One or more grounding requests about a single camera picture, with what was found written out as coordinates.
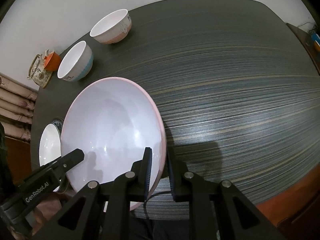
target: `pink curtain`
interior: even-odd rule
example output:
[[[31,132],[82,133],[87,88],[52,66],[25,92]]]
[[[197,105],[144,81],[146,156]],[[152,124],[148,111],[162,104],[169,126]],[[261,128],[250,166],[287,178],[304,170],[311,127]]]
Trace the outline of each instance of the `pink curtain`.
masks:
[[[30,141],[37,93],[0,75],[0,121],[6,136]]]

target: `silver screw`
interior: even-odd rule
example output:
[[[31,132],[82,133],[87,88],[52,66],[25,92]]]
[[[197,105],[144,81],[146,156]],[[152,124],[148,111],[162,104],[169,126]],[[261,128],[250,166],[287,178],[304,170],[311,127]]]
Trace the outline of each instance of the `silver screw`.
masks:
[[[223,187],[230,187],[231,186],[231,182],[228,180],[223,180],[221,184]]]
[[[96,182],[96,181],[90,181],[89,183],[88,183],[88,187],[89,188],[95,188],[95,187],[97,187],[97,185],[98,185],[98,183]]]
[[[128,171],[128,172],[125,174],[125,176],[126,176],[127,178],[133,178],[134,176],[136,176],[136,174],[135,174],[133,171]]]
[[[187,179],[191,179],[191,178],[193,178],[193,173],[190,172],[190,171],[187,171],[187,172],[184,174],[184,176],[185,176]]]

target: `large white bowl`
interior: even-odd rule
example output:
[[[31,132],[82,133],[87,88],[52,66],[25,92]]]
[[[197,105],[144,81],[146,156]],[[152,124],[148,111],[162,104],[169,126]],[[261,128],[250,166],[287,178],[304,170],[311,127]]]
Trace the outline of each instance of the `large white bowl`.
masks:
[[[166,135],[160,113],[148,93],[125,78],[110,77],[86,87],[73,101],[63,123],[61,154],[76,148],[84,160],[67,172],[78,192],[91,180],[114,180],[152,148],[149,195],[155,190],[166,157]],[[132,202],[131,210],[141,203]]]
[[[39,146],[39,164],[45,165],[61,156],[60,135],[53,124],[48,124],[41,135]]]
[[[92,50],[85,41],[80,41],[68,51],[61,61],[58,78],[78,81],[89,73],[92,63]]]
[[[121,41],[132,26],[127,9],[114,11],[98,21],[90,31],[90,36],[104,44]]]

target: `white wall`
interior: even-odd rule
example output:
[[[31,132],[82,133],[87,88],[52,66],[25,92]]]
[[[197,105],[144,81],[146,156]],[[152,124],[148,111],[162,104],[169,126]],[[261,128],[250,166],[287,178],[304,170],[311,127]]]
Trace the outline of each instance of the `white wall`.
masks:
[[[160,0],[16,0],[0,24],[0,72],[31,88],[28,69],[38,53],[61,53],[108,13]],[[256,0],[284,22],[314,22],[301,0]]]

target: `dark striped table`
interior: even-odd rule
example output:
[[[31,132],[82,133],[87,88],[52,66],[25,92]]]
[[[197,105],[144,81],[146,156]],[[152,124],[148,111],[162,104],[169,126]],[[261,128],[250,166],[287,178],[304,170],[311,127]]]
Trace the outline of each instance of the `dark striped table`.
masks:
[[[130,11],[133,27],[114,45],[86,34],[92,71],[79,82],[55,73],[39,90],[31,134],[33,167],[44,127],[75,97],[109,76],[131,79],[154,99],[168,145],[191,171],[230,179],[254,203],[302,178],[320,160],[320,80],[285,23],[252,0],[165,0]],[[136,215],[186,219],[167,173]]]

